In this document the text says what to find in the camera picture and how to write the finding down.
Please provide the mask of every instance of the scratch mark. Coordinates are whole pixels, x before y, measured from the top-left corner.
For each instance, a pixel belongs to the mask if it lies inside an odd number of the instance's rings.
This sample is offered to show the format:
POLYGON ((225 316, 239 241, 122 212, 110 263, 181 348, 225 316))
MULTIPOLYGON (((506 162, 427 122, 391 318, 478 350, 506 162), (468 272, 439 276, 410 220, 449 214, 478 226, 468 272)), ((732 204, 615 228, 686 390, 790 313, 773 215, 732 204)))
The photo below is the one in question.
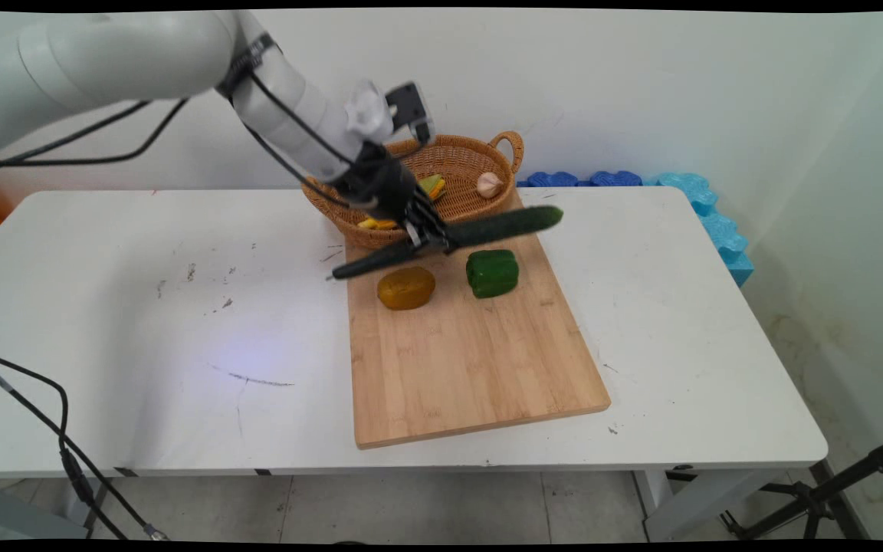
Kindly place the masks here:
POLYGON ((216 366, 216 364, 210 364, 210 367, 213 368, 214 370, 217 370, 219 373, 227 374, 228 376, 234 377, 237 380, 244 380, 245 385, 248 385, 248 383, 260 383, 262 385, 271 385, 272 387, 292 387, 295 385, 294 383, 281 383, 280 381, 267 381, 266 379, 254 379, 253 377, 247 377, 247 376, 241 375, 241 374, 229 373, 227 370, 224 370, 224 368, 221 368, 220 366, 216 366))
POLYGON ((241 397, 245 395, 245 389, 248 388, 248 381, 245 380, 245 385, 241 388, 241 392, 238 393, 238 404, 236 404, 236 409, 238 409, 238 430, 241 431, 241 440, 245 437, 245 424, 241 423, 241 397))

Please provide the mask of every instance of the white wall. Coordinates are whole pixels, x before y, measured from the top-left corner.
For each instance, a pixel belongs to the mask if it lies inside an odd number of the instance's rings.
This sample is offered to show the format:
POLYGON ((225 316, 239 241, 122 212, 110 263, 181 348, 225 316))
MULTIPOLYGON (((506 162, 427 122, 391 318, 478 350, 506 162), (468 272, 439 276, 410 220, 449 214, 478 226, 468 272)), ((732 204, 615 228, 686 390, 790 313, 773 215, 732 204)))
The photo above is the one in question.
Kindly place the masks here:
MULTIPOLYGON (((330 99, 346 98, 357 78, 384 88, 414 78, 439 133, 480 140, 522 133, 520 178, 542 170, 707 176, 721 194, 719 209, 750 239, 757 269, 746 296, 809 393, 835 467, 883 441, 883 13, 255 13, 330 99), (880 247, 865 247, 874 242, 880 247), (789 322, 805 328, 799 339, 789 322), (790 352, 787 340, 802 349, 790 352), (820 368, 800 371, 803 363, 820 368), (803 374, 816 383, 807 388, 803 374)), ((0 14, 0 35, 37 17, 0 14)), ((168 110, 162 103, 60 151, 132 150, 168 110)), ((56 123, 0 155, 100 116, 56 123)), ((0 209, 38 189, 268 186, 296 185, 208 92, 140 159, 1 170, 0 209)), ((868 529, 883 535, 876 488, 852 500, 868 529)))
MULTIPOLYGON (((883 62, 750 256, 745 297, 847 468, 883 444, 883 62)), ((847 495, 883 538, 883 475, 847 495)))
MULTIPOLYGON (((788 15, 547 9, 256 10, 288 59, 332 99, 354 81, 414 78, 439 133, 517 130, 521 178, 566 170, 694 171, 752 242, 868 81, 883 14, 788 15)), ((2 34, 34 15, 0 14, 2 34)), ((63 155, 131 150, 168 105, 63 155)), ((94 121, 57 123, 17 153, 94 121)), ((36 189, 293 186, 208 92, 143 158, 0 171, 0 206, 36 189)))

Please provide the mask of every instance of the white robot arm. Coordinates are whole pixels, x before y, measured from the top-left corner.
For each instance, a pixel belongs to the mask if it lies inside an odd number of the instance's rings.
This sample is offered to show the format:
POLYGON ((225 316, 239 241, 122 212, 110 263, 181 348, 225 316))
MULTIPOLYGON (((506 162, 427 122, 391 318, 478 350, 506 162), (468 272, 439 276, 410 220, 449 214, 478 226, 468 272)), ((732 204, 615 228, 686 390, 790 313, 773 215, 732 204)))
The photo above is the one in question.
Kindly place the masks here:
POLYGON ((354 205, 377 218, 409 218, 416 182, 379 144, 405 125, 421 143, 431 139, 417 87, 385 95, 366 81, 346 106, 332 105, 248 10, 91 14, 3 38, 0 149, 118 101, 192 97, 210 88, 230 99, 246 126, 354 205))

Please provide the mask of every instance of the blue foam block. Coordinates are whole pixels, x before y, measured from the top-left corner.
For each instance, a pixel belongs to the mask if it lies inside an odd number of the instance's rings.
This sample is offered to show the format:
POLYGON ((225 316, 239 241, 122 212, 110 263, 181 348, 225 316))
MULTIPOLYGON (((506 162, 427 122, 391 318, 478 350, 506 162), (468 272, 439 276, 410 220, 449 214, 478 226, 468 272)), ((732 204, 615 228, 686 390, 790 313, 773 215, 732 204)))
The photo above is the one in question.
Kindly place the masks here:
POLYGON ((676 172, 664 172, 655 179, 650 179, 647 186, 673 186, 680 189, 694 206, 694 212, 700 216, 711 214, 714 203, 717 202, 717 193, 708 188, 707 179, 691 172, 682 175, 676 172))
POLYGON ((547 172, 534 172, 528 179, 531 186, 535 188, 570 188, 577 186, 578 177, 571 172, 555 172, 553 175, 547 172))
POLYGON ((612 172, 598 171, 592 175, 592 186, 642 186, 642 179, 629 171, 612 172))
POLYGON ((591 179, 578 179, 571 172, 534 172, 525 184, 517 183, 519 188, 571 188, 571 186, 642 186, 642 179, 633 172, 619 171, 614 175, 610 172, 598 171, 591 179))
POLYGON ((738 224, 735 221, 714 210, 708 216, 701 217, 701 224, 707 230, 707 235, 711 236, 711 241, 724 262, 734 262, 745 252, 747 240, 738 234, 738 224))
POLYGON ((754 265, 745 255, 747 239, 738 234, 738 224, 735 221, 717 212, 714 206, 717 203, 717 195, 709 189, 707 179, 695 174, 664 172, 654 179, 649 179, 645 185, 673 186, 687 196, 691 206, 694 207, 694 212, 701 218, 704 230, 707 230, 707 235, 711 237, 714 247, 728 267, 731 277, 735 279, 738 287, 742 286, 751 276, 751 272, 754 272, 754 265))
POLYGON ((727 263, 728 272, 731 273, 731 277, 735 279, 735 283, 738 284, 738 287, 742 287, 742 284, 745 283, 747 277, 751 276, 751 273, 754 272, 754 265, 751 264, 747 255, 740 254, 735 261, 727 263))

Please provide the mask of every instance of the table leg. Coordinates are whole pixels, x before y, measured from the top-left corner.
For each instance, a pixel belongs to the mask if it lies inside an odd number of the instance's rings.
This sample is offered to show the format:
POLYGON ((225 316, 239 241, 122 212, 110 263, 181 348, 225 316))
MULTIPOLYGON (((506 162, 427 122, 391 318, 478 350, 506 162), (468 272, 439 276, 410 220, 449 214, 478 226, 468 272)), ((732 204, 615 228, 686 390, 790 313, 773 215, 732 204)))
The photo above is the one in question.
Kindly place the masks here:
MULTIPOLYGON (((680 537, 756 492, 780 472, 781 469, 703 471, 680 492, 658 504, 651 514, 647 513, 648 517, 642 524, 645 533, 652 542, 680 537)), ((647 502, 646 495, 664 496, 662 493, 652 494, 652 491, 642 492, 642 486, 640 494, 644 496, 644 505, 647 502)))
POLYGON ((642 507, 645 509, 647 518, 652 516, 653 511, 656 511, 659 505, 673 497, 670 481, 662 469, 634 471, 633 475, 635 476, 635 486, 638 487, 638 496, 642 499, 642 507))
POLYGON ((85 538, 87 529, 0 492, 0 539, 85 538))

